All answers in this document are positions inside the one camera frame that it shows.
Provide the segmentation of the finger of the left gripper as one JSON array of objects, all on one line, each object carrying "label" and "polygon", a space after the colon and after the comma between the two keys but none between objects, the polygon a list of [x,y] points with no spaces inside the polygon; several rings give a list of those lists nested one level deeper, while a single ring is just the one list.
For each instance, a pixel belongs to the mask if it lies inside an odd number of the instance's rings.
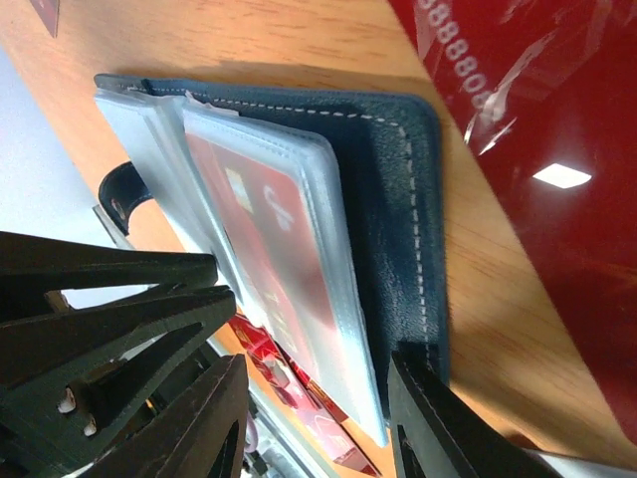
[{"label": "finger of the left gripper", "polygon": [[127,285],[212,286],[210,254],[144,252],[12,232],[1,234],[1,321],[53,312],[52,291]]},{"label": "finger of the left gripper", "polygon": [[29,477],[88,464],[235,311],[216,286],[2,324],[2,464]]}]

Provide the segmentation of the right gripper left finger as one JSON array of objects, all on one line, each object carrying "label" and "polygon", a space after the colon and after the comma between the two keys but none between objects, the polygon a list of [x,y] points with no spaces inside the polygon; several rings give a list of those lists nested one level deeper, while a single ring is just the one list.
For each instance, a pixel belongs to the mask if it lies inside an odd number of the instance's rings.
[{"label": "right gripper left finger", "polygon": [[238,477],[248,415],[242,355],[218,358],[141,431],[85,477]]}]

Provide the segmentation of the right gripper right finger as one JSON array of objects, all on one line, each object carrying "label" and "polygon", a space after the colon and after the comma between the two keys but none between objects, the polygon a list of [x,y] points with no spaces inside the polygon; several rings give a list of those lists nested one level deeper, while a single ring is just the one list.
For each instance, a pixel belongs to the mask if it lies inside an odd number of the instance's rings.
[{"label": "right gripper right finger", "polygon": [[388,395],[398,477],[558,475],[488,425],[413,354],[392,354]]}]

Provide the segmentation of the red VIP card stack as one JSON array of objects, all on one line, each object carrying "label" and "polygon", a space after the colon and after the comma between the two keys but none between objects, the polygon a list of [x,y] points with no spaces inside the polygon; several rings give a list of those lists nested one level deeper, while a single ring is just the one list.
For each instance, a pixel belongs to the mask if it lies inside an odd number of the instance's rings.
[{"label": "red VIP card stack", "polygon": [[309,217],[297,185],[254,157],[190,133],[194,164],[242,271],[265,307],[276,339],[310,377],[333,316]]}]

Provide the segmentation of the blue leather card holder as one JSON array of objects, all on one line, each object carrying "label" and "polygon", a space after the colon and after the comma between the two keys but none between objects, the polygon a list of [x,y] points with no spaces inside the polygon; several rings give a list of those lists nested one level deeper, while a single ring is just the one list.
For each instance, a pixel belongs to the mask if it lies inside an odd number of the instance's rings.
[{"label": "blue leather card holder", "polygon": [[96,104],[169,222],[218,260],[248,317],[276,339],[194,164],[195,133],[288,175],[309,217],[333,328],[313,380],[376,444],[402,343],[450,371],[441,131],[408,94],[96,76]]}]

